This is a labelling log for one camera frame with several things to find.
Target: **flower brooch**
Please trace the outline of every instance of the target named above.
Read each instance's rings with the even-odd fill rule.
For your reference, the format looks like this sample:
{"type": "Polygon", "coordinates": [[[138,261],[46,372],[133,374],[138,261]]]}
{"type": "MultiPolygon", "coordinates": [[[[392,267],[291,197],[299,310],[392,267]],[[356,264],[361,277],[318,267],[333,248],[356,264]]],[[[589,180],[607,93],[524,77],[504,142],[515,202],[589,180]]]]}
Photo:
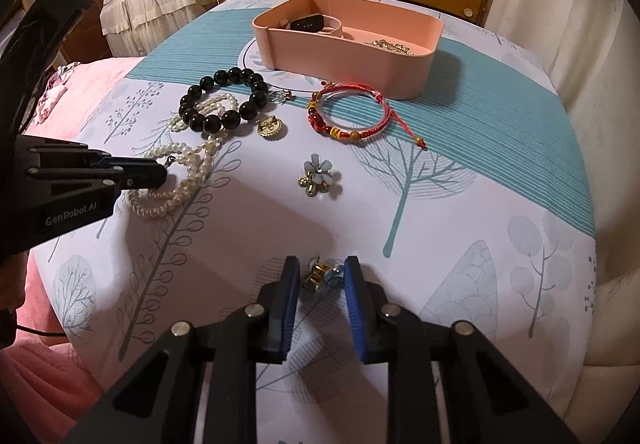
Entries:
{"type": "Polygon", "coordinates": [[[305,177],[298,179],[298,184],[302,188],[306,188],[306,194],[309,197],[315,197],[320,193],[329,192],[330,186],[334,183],[334,178],[329,174],[329,170],[334,167],[331,161],[320,162],[320,156],[317,153],[311,155],[311,161],[305,163],[305,177]]]}

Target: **pink storage box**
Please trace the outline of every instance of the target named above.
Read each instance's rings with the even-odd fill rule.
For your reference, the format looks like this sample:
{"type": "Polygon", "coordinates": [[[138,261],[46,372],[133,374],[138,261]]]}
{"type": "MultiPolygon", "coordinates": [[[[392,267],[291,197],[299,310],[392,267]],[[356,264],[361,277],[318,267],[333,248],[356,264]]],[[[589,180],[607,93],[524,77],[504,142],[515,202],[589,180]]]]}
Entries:
{"type": "Polygon", "coordinates": [[[254,18],[264,66],[332,82],[357,82],[385,97],[420,94],[444,30],[438,18],[369,0],[288,0],[254,18]],[[284,29],[311,14],[337,18],[342,37],[284,29]],[[375,40],[403,44],[412,54],[367,45],[375,40]]]}

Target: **curtain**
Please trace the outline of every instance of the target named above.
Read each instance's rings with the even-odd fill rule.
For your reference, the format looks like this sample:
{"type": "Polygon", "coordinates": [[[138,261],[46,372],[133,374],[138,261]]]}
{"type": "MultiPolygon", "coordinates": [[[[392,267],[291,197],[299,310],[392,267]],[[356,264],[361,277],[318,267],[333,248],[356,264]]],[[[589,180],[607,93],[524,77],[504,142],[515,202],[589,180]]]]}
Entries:
{"type": "Polygon", "coordinates": [[[584,157],[598,284],[565,420],[599,443],[640,384],[640,21],[626,0],[494,0],[486,28],[540,57],[584,157]]]}

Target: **pink blanket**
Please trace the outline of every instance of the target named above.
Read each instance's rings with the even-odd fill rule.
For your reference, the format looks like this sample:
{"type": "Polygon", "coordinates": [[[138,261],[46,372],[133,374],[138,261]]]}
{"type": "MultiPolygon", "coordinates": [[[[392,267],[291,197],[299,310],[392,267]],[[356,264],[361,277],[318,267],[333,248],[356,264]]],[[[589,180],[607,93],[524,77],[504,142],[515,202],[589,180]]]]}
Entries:
{"type": "MultiPolygon", "coordinates": [[[[110,58],[76,67],[49,117],[43,124],[32,124],[27,133],[71,139],[113,86],[141,60],[110,58]]],[[[62,332],[31,257],[26,302],[18,309],[18,323],[41,331],[62,332]]],[[[73,347],[69,343],[54,345],[61,340],[18,332],[16,343],[0,350],[0,384],[34,435],[47,444],[61,442],[102,395],[73,347]]]]}

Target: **pearl necklace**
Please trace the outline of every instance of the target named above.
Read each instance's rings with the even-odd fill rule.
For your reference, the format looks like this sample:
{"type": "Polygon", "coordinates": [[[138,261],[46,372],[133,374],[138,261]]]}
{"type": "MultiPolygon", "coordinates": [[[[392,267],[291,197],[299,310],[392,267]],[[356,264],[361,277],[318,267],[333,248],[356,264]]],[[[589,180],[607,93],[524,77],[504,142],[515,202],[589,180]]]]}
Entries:
{"type": "MultiPolygon", "coordinates": [[[[203,115],[213,112],[222,115],[225,113],[222,101],[225,100],[229,101],[229,107],[226,110],[238,110],[238,100],[228,93],[210,96],[201,103],[196,104],[195,109],[203,115]]],[[[183,122],[178,114],[169,119],[169,129],[172,132],[182,132],[187,128],[188,125],[183,122]]],[[[209,179],[213,167],[213,154],[220,148],[226,135],[227,132],[223,129],[218,134],[209,135],[207,141],[203,142],[199,147],[191,148],[185,143],[169,143],[162,147],[151,148],[144,153],[143,157],[145,159],[166,157],[166,167],[169,167],[174,162],[183,164],[187,167],[187,177],[180,181],[180,184],[173,191],[148,190],[146,192],[148,198],[164,200],[164,203],[159,206],[143,206],[141,204],[142,192],[135,189],[129,190],[127,200],[134,213],[143,218],[165,217],[168,213],[189,201],[197,189],[209,179]]]]}

